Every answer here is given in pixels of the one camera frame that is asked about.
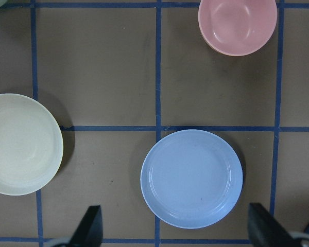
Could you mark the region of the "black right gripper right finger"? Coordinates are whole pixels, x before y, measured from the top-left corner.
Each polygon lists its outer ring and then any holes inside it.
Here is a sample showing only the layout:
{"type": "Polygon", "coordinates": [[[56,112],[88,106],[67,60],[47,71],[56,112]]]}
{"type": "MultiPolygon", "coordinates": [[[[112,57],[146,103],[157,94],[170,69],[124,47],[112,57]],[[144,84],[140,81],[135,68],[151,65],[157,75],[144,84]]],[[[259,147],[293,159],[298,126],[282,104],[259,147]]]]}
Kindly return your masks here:
{"type": "Polygon", "coordinates": [[[301,246],[261,203],[250,203],[248,238],[253,246],[301,246]]]}

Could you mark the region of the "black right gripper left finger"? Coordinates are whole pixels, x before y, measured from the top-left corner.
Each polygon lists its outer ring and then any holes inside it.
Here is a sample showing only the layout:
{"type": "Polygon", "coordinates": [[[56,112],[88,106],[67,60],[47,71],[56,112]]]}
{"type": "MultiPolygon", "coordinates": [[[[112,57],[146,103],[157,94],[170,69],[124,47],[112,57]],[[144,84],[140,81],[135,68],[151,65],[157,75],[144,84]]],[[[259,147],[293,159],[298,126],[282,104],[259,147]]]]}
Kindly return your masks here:
{"type": "Polygon", "coordinates": [[[103,238],[101,206],[89,206],[69,246],[100,246],[103,238]]]}

